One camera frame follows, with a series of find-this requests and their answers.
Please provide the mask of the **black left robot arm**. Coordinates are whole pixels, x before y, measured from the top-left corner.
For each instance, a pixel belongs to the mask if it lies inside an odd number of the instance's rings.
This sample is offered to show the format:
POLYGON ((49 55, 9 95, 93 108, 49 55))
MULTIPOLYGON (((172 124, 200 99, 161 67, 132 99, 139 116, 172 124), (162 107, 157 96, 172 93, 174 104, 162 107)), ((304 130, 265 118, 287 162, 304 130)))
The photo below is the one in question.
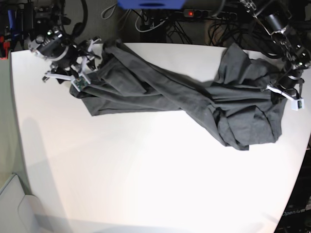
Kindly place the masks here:
POLYGON ((292 110, 304 109, 302 73, 311 67, 311 52, 290 24, 291 14, 279 0, 239 1, 282 50, 284 67, 266 89, 291 101, 292 110))

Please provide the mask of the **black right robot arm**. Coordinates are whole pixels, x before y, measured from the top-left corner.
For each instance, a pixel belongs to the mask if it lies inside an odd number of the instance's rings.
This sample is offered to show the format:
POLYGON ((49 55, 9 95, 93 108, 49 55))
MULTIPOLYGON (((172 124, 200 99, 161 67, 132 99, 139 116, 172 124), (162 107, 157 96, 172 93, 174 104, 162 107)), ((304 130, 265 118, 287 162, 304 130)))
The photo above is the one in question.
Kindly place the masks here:
POLYGON ((93 50, 100 42, 99 37, 79 44, 75 41, 85 30, 88 20, 87 3, 83 0, 81 4, 83 19, 75 24, 72 33, 65 30, 71 20, 65 15, 64 0, 54 0, 50 6, 32 9, 32 24, 24 30, 29 51, 50 62, 50 70, 42 80, 68 81, 78 92, 91 84, 86 70, 95 71, 95 61, 100 58, 93 50))

